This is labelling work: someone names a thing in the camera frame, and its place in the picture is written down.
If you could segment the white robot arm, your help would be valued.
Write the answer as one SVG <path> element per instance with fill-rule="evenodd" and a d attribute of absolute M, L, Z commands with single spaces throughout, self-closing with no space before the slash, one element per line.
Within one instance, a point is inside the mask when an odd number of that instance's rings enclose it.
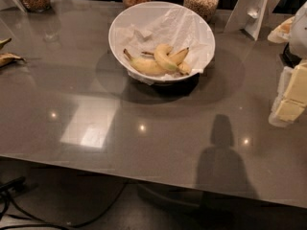
<path fill-rule="evenodd" d="M 273 43 L 287 42 L 291 55 L 299 61 L 285 66 L 280 75 L 277 96 L 273 102 L 269 123 L 276 127 L 292 124 L 307 107 L 307 2 L 295 16 L 285 20 L 268 35 Z"/>

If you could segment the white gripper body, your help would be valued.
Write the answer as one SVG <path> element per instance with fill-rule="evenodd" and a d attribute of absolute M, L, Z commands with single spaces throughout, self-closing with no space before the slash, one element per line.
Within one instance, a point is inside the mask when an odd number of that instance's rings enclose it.
<path fill-rule="evenodd" d="M 292 76 L 293 68 L 285 66 L 283 68 L 283 71 L 280 74 L 279 83 L 277 86 L 277 96 L 274 99 L 274 102 L 272 104 L 271 108 L 271 114 L 269 116 L 269 123 L 272 126 L 275 127 L 287 127 L 290 122 L 285 122 L 280 120 L 276 115 L 276 110 L 281 104 L 281 100 L 283 97 L 284 92 L 286 91 L 286 88 L 290 82 L 291 76 Z"/>

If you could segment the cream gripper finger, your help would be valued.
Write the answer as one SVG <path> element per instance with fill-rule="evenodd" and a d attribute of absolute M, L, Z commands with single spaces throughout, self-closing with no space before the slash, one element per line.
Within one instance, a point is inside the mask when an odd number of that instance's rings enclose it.
<path fill-rule="evenodd" d="M 282 100 L 276 109 L 276 116 L 285 122 L 295 121 L 304 111 L 305 105 L 292 100 Z"/>
<path fill-rule="evenodd" d="M 301 104 L 307 104 L 307 64 L 298 64 L 292 72 L 284 97 Z"/>

